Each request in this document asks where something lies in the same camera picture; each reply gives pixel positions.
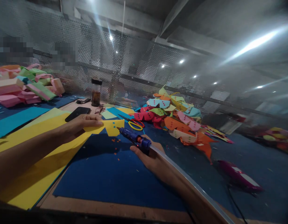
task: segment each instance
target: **wooden table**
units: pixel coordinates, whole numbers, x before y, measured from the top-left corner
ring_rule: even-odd
[[[96,107],[92,107],[91,102],[85,104],[76,104],[75,102],[72,102],[61,107],[60,109],[72,112],[79,106],[91,108],[90,114],[95,114]],[[58,180],[50,187],[50,189],[46,192],[43,198],[37,203],[37,208],[65,212],[77,212],[89,215],[126,217],[175,223],[192,223],[189,215],[186,212],[90,201],[76,198],[66,198],[60,196],[55,197],[52,195],[52,193],[54,192],[64,173],[58,178]]]

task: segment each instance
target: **jar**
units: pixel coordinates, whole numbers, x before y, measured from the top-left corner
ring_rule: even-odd
[[[91,105],[98,107],[100,105],[100,86],[102,85],[101,80],[91,79],[92,82],[92,97],[91,97]]]

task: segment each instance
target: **scissors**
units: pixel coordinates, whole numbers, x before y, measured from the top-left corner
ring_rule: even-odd
[[[130,126],[132,129],[136,130],[136,131],[142,131],[143,128],[145,127],[144,123],[141,122],[141,121],[138,121],[138,120],[136,120],[136,119],[129,119],[129,118],[126,118],[126,117],[123,117],[123,118],[124,118],[125,120],[127,120],[129,126]]]

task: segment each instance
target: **smartphone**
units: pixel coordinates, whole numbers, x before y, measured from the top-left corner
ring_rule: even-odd
[[[78,107],[75,109],[68,117],[66,117],[65,121],[70,122],[72,119],[76,118],[80,114],[89,114],[91,111],[90,108],[87,107]]]

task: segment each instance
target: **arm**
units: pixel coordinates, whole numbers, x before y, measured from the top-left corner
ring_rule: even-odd
[[[151,142],[155,147],[164,152],[161,144]],[[150,150],[149,156],[147,156],[136,146],[131,146],[130,149],[139,157],[147,169],[177,191],[180,197],[190,206],[196,223],[226,223],[221,215],[191,183],[155,151]]]
[[[84,133],[84,127],[102,125],[96,115],[82,114],[51,131],[0,152],[0,190],[57,147]]]

